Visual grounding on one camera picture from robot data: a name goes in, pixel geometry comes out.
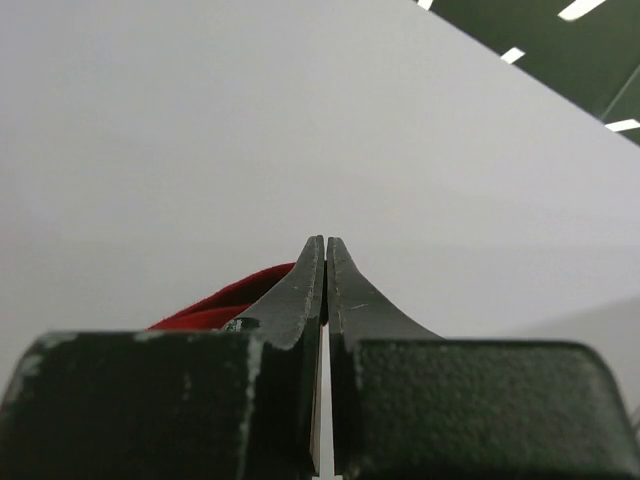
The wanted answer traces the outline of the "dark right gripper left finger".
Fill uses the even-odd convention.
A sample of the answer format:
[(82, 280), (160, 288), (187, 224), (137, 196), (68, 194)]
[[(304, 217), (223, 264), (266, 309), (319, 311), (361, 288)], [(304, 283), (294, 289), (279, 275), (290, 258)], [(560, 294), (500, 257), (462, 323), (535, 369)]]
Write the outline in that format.
[(1, 403), (5, 479), (309, 479), (324, 242), (219, 330), (57, 331)]

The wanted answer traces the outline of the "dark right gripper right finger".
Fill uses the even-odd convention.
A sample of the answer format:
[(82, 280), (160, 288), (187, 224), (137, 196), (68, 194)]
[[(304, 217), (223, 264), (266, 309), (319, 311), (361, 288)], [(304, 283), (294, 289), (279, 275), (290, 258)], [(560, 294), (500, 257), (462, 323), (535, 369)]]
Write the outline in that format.
[(592, 348), (446, 339), (330, 238), (334, 465), (346, 479), (635, 479), (639, 445)]

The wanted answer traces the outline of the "dark red t-shirt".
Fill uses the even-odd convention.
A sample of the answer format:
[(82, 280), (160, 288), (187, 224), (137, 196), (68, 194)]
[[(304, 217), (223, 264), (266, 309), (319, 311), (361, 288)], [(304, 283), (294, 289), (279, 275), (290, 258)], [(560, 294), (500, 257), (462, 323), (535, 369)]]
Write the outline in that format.
[(148, 330), (221, 330), (256, 303), (294, 267), (279, 264), (255, 272), (151, 325)]

